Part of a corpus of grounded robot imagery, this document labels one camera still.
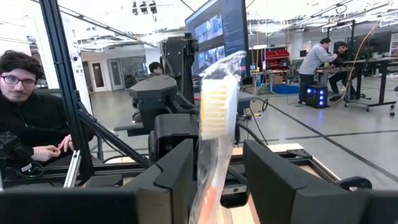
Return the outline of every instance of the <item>doorway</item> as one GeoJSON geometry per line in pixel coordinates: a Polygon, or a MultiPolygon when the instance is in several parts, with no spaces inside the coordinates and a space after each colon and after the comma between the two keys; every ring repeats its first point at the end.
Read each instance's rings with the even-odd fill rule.
{"type": "Polygon", "coordinates": [[[123,73],[119,59],[108,60],[112,90],[123,90],[123,73]]]}
{"type": "Polygon", "coordinates": [[[85,79],[86,79],[86,85],[89,93],[94,92],[93,89],[93,82],[91,80],[91,75],[90,75],[90,66],[88,65],[88,62],[81,62],[83,65],[83,72],[85,74],[85,79]]]}
{"type": "Polygon", "coordinates": [[[104,73],[102,71],[101,61],[89,62],[91,71],[91,80],[93,82],[93,90],[106,91],[104,73]]]}

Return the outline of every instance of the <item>floor marking line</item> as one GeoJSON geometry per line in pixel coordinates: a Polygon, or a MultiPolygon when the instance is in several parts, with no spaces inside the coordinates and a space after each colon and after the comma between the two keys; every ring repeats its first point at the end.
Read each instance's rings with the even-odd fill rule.
{"type": "Polygon", "coordinates": [[[360,156],[359,154],[349,150],[348,148],[342,146],[341,144],[337,143],[336,141],[330,139],[328,136],[320,133],[319,131],[317,131],[316,129],[311,128],[310,126],[308,126],[307,124],[299,121],[298,119],[294,118],[293,116],[289,115],[288,113],[286,113],[285,111],[282,111],[281,109],[279,109],[278,107],[272,105],[272,104],[268,104],[270,107],[272,107],[273,109],[277,110],[278,112],[284,114],[286,117],[294,120],[295,122],[297,122],[298,124],[302,125],[303,127],[309,129],[310,131],[314,132],[315,134],[319,134],[324,140],[332,143],[333,145],[335,145],[336,147],[340,148],[341,150],[347,152],[348,154],[350,154],[351,156],[357,158],[359,161],[365,163],[366,165],[368,165],[369,167],[372,167],[373,169],[379,171],[380,173],[384,174],[386,177],[392,179],[393,181],[398,183],[398,176],[390,173],[389,171],[385,170],[384,168],[376,165],[375,163],[365,159],[364,157],[360,156]]]}

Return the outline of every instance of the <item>curly dark hair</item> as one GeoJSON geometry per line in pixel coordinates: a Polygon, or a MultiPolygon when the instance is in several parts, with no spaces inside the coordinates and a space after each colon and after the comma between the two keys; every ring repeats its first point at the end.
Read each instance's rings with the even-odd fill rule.
{"type": "Polygon", "coordinates": [[[36,76],[36,80],[43,77],[43,67],[40,62],[23,52],[16,52],[15,50],[7,50],[0,57],[0,75],[3,72],[11,72],[14,69],[23,69],[36,76]]]}

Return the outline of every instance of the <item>person standing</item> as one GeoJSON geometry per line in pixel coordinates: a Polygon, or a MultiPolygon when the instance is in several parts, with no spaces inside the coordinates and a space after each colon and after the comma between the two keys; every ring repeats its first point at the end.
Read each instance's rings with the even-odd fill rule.
{"type": "Polygon", "coordinates": [[[322,39],[319,44],[312,47],[307,56],[304,58],[303,63],[298,70],[300,74],[300,92],[298,94],[298,102],[305,102],[305,96],[307,87],[312,85],[313,76],[317,68],[325,63],[332,62],[337,58],[337,54],[329,54],[327,49],[329,48],[331,40],[329,38],[322,39]]]}

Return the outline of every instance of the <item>plastic bag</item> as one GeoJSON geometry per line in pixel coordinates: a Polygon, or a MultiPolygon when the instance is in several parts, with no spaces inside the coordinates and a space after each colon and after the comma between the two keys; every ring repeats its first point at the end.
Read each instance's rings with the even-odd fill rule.
{"type": "Polygon", "coordinates": [[[202,74],[198,192],[189,224],[214,224],[226,172],[233,152],[238,108],[240,65],[246,56],[239,51],[225,57],[202,74]]]}

